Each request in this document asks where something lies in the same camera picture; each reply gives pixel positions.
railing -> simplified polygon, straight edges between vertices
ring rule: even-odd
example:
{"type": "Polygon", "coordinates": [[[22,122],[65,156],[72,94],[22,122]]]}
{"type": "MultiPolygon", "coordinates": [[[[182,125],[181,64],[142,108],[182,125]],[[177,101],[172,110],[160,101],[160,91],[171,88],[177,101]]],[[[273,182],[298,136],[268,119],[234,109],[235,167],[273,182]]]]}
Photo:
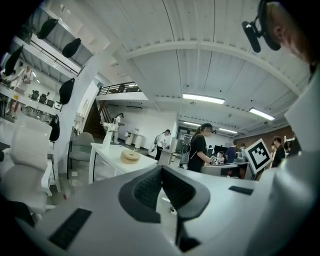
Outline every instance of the railing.
{"type": "Polygon", "coordinates": [[[78,72],[75,71],[73,68],[69,67],[67,64],[65,64],[64,62],[62,62],[60,59],[56,58],[54,55],[52,55],[50,52],[48,52],[47,50],[43,49],[39,44],[37,44],[34,41],[31,41],[30,43],[31,46],[33,46],[34,48],[36,48],[39,52],[43,53],[44,55],[48,56],[51,60],[53,60],[54,63],[57,63],[58,65],[60,65],[62,68],[64,68],[65,70],[69,71],[70,73],[72,73],[73,75],[77,76],[78,72]]]}
{"type": "Polygon", "coordinates": [[[107,95],[107,94],[120,94],[120,93],[135,93],[141,92],[138,85],[135,82],[126,82],[126,83],[119,83],[110,86],[100,87],[99,95],[107,95]]]}

white chair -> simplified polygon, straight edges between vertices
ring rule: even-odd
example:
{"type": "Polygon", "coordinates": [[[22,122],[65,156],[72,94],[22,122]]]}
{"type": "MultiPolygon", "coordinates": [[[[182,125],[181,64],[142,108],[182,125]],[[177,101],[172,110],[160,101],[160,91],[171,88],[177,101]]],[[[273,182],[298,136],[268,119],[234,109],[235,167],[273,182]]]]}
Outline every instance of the white chair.
{"type": "Polygon", "coordinates": [[[10,147],[14,166],[0,182],[0,191],[7,200],[26,204],[37,218],[46,211],[47,197],[52,195],[52,165],[47,155],[51,130],[51,126],[34,118],[18,118],[10,147]]]}

beige cushion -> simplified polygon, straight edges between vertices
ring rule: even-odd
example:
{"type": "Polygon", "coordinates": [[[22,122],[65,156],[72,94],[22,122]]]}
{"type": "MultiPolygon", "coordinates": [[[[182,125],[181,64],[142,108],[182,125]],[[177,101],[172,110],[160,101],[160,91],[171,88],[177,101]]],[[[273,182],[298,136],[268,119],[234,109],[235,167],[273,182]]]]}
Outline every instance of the beige cushion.
{"type": "Polygon", "coordinates": [[[26,204],[32,213],[43,214],[47,204],[47,194],[41,189],[43,175],[39,169],[16,164],[3,175],[1,194],[9,201],[26,204]]]}
{"type": "Polygon", "coordinates": [[[132,150],[123,150],[120,158],[125,164],[136,164],[140,159],[140,155],[132,150]]]}

ceiling light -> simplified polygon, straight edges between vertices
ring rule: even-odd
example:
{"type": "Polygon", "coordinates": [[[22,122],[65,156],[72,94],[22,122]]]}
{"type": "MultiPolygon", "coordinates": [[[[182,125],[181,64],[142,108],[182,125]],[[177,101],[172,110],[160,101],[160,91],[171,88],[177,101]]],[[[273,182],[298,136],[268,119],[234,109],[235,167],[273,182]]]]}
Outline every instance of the ceiling light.
{"type": "Polygon", "coordinates": [[[217,104],[223,104],[225,102],[225,100],[222,98],[214,98],[214,97],[200,96],[200,95],[187,94],[187,93],[183,94],[183,98],[189,99],[189,100],[217,103],[217,104]]]}
{"type": "Polygon", "coordinates": [[[253,114],[256,114],[256,115],[258,115],[258,116],[260,116],[260,117],[263,117],[263,118],[265,118],[265,119],[268,119],[268,120],[270,120],[270,121],[275,120],[275,118],[274,118],[273,116],[271,116],[271,115],[269,115],[269,114],[266,114],[266,113],[263,113],[263,112],[261,112],[260,110],[257,110],[257,109],[255,109],[255,108],[251,108],[251,109],[249,110],[249,112],[251,112],[251,113],[253,113],[253,114]]]}
{"type": "Polygon", "coordinates": [[[228,132],[228,133],[232,133],[232,134],[237,134],[237,133],[238,133],[237,131],[234,131],[234,130],[227,130],[227,129],[223,129],[223,128],[219,128],[219,130],[221,130],[221,131],[225,131],[225,132],[228,132]]]}
{"type": "Polygon", "coordinates": [[[183,122],[186,125],[191,125],[191,126],[201,126],[201,124],[198,123],[193,123],[193,122],[183,122]]]}
{"type": "Polygon", "coordinates": [[[128,109],[134,109],[134,110],[142,110],[142,107],[140,106],[126,106],[128,109]]]}

fluorescent light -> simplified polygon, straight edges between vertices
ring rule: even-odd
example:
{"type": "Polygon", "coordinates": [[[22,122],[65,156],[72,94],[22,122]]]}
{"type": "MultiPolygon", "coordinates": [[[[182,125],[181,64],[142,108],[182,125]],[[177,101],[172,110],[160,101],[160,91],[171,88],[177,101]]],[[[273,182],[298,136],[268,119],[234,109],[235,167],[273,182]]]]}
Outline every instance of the fluorescent light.
{"type": "Polygon", "coordinates": [[[191,126],[200,126],[201,124],[193,123],[193,122],[183,122],[186,125],[191,125],[191,126]]]}
{"type": "Polygon", "coordinates": [[[219,128],[219,130],[221,130],[221,131],[225,131],[225,132],[228,132],[228,133],[232,133],[232,134],[237,134],[237,133],[238,133],[237,131],[234,131],[234,130],[227,130],[227,129],[223,129],[223,128],[219,128]]]}
{"type": "Polygon", "coordinates": [[[253,114],[256,114],[256,115],[258,115],[258,116],[260,116],[260,117],[263,117],[263,118],[265,118],[265,119],[268,119],[268,120],[270,120],[270,121],[275,120],[275,118],[274,118],[273,116],[271,116],[271,115],[269,115],[269,114],[266,114],[266,113],[263,113],[263,112],[261,112],[260,110],[257,110],[257,109],[255,109],[255,108],[251,108],[251,109],[249,110],[249,112],[251,112],[251,113],[253,113],[253,114]]]}
{"type": "Polygon", "coordinates": [[[183,94],[183,98],[189,99],[189,100],[203,101],[203,102],[212,102],[217,104],[223,104],[225,102],[225,100],[222,98],[206,97],[206,96],[187,94],[187,93],[183,94]]]}

